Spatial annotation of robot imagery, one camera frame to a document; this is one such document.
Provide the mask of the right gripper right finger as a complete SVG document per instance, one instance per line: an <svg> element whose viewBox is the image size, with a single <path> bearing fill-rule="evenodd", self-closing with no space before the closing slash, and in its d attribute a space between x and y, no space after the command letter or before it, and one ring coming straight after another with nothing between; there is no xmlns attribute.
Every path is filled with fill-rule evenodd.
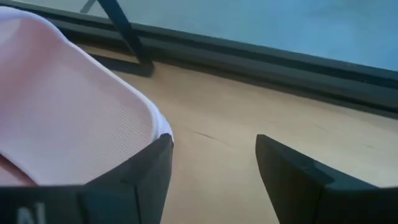
<svg viewBox="0 0 398 224"><path fill-rule="evenodd" d="M263 134L256 159L280 224L398 224L398 187L376 187Z"/></svg>

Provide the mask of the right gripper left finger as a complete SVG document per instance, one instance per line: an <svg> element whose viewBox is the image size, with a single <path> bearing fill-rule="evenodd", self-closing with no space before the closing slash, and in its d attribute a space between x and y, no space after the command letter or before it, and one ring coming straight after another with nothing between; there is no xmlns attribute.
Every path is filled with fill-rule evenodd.
<svg viewBox="0 0 398 224"><path fill-rule="evenodd" d="M85 185L0 187L0 224L160 224L173 148L162 134Z"/></svg>

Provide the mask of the pink slide sandal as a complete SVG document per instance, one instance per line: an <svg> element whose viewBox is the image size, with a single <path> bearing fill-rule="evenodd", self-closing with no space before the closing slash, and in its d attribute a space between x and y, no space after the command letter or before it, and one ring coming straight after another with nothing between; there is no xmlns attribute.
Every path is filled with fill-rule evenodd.
<svg viewBox="0 0 398 224"><path fill-rule="evenodd" d="M51 22L0 6L0 186L85 184L171 131Z"/></svg>

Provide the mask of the black aluminium table frame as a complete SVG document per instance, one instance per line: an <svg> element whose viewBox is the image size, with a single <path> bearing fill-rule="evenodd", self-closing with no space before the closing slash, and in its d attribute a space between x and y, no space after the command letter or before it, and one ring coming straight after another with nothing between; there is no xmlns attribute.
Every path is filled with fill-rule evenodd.
<svg viewBox="0 0 398 224"><path fill-rule="evenodd" d="M398 120L398 71L127 22L117 0L99 2L106 17L0 0L40 15L72 41L136 56L99 56L106 67L142 77L159 61Z"/></svg>

